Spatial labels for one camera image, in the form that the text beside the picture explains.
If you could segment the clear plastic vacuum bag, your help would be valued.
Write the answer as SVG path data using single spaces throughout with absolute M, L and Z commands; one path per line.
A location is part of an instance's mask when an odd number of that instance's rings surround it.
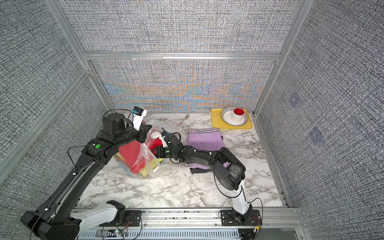
M 155 148 L 163 147 L 160 138 L 154 138 L 161 134 L 163 130 L 170 133 L 181 133 L 182 128 L 176 124 L 150 120 L 152 128 L 147 134 L 143 144 L 133 141 L 119 148 L 113 159 L 121 168 L 119 174 L 125 174 L 132 179 L 156 177 L 161 174 L 175 171 L 182 167 L 181 164 L 171 163 L 169 158 L 158 158 L 155 156 Z

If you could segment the black trousers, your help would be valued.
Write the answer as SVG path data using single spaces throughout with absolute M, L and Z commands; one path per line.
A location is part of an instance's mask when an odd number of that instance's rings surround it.
M 211 169 L 201 169 L 201 168 L 190 168 L 190 171 L 192 174 L 202 174 L 202 173 L 209 173 L 212 170 Z

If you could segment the purple garment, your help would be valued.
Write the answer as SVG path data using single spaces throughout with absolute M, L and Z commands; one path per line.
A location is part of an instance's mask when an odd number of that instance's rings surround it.
M 188 145 L 198 150 L 218 151 L 225 148 L 223 137 L 218 128 L 214 129 L 192 129 L 188 134 Z M 199 164 L 189 164 L 189 168 L 210 169 Z

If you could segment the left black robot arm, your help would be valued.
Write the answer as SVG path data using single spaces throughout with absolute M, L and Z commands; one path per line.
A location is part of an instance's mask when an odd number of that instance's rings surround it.
M 100 224 L 123 221 L 124 206 L 116 201 L 88 212 L 71 212 L 88 184 L 121 146 L 133 141 L 145 142 L 152 127 L 143 123 L 146 114 L 145 110 L 135 108 L 128 118 L 119 113 L 103 116 L 102 130 L 83 147 L 73 172 L 35 211 L 22 215 L 21 223 L 29 229 L 31 236 L 42 240 L 74 240 Z

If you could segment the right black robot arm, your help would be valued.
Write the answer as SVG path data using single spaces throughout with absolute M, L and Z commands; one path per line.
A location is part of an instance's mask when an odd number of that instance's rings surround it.
M 229 191 L 225 196 L 233 200 L 235 214 L 244 221 L 248 219 L 252 204 L 247 201 L 245 194 L 245 166 L 225 147 L 216 151 L 199 150 L 184 145 L 178 135 L 163 131 L 161 140 L 165 146 L 155 148 L 156 157 L 174 159 L 174 164 L 208 167 L 213 172 L 215 184 L 221 184 Z

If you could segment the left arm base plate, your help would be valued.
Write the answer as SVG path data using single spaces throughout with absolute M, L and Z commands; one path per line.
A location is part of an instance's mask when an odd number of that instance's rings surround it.
M 142 211 L 140 210 L 125 210 L 124 216 L 118 214 L 114 220 L 108 223 L 103 223 L 100 227 L 139 227 L 141 225 Z

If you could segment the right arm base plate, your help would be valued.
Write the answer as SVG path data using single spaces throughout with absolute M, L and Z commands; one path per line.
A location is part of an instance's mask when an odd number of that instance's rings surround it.
M 244 215 L 235 210 L 220 210 L 222 226 L 262 226 L 262 216 L 259 210 L 249 209 Z

